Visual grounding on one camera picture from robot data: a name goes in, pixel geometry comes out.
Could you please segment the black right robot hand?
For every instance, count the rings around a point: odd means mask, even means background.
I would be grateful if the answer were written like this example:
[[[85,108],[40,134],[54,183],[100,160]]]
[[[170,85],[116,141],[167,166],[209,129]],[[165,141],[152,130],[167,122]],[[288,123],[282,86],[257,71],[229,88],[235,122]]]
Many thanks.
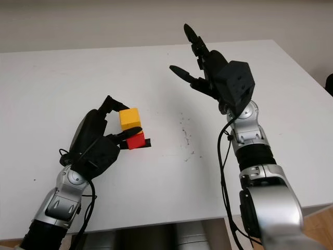
[[[195,78],[186,70],[175,65],[170,65],[170,70],[189,83],[192,89],[221,102],[222,94],[217,90],[214,76],[228,64],[227,60],[220,52],[208,50],[202,38],[188,24],[184,24],[184,32],[191,43],[193,54],[197,57],[199,69],[204,72],[204,78]]]

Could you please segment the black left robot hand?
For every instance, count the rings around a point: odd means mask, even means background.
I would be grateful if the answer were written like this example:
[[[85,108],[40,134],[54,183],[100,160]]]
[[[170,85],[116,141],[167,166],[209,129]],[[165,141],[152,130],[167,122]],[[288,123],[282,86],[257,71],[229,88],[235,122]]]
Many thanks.
[[[119,145],[140,134],[143,129],[140,125],[133,125],[119,134],[104,135],[106,116],[112,111],[128,110],[127,106],[108,95],[98,109],[89,111],[80,122],[69,151],[61,157],[62,164],[88,165],[97,169],[115,162],[121,150]]]

